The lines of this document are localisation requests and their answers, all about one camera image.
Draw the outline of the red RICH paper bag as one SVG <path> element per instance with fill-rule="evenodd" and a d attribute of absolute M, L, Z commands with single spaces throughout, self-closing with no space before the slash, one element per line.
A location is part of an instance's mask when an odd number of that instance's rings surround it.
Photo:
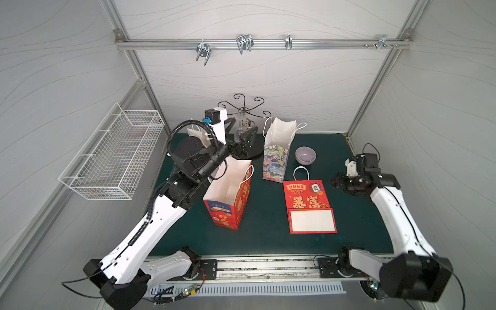
<path fill-rule="evenodd" d="M 285 205 L 288 214 L 289 231 L 292 235 L 335 234 L 337 226 L 333 209 L 321 180 L 311 180 L 305 166 L 306 179 L 283 182 Z"/>

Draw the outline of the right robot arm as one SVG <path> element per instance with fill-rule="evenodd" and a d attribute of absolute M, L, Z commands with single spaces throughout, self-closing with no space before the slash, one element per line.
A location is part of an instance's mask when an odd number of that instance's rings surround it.
<path fill-rule="evenodd" d="M 394 257 L 385 260 L 369 251 L 343 246 L 335 262 L 344 277 L 360 271 L 378 282 L 387 297 L 438 302 L 453 266 L 425 239 L 410 213 L 401 186 L 392 174 L 382 173 L 379 157 L 362 153 L 345 161 L 331 186 L 348 194 L 367 194 L 378 209 L 393 246 Z"/>

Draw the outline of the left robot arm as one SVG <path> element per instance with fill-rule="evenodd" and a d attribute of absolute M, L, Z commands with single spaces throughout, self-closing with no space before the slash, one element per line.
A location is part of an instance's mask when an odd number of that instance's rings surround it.
<path fill-rule="evenodd" d="M 83 269 L 112 309 L 132 309 L 160 282 L 197 275 L 201 257 L 188 247 L 149 264 L 145 259 L 209 188 L 230 181 L 237 191 L 249 181 L 249 152 L 258 128 L 245 131 L 237 142 L 221 141 L 221 134 L 229 133 L 234 122 L 235 118 L 186 120 L 171 131 L 166 143 L 173 161 L 169 178 L 153 191 L 146 214 L 120 245 Z"/>

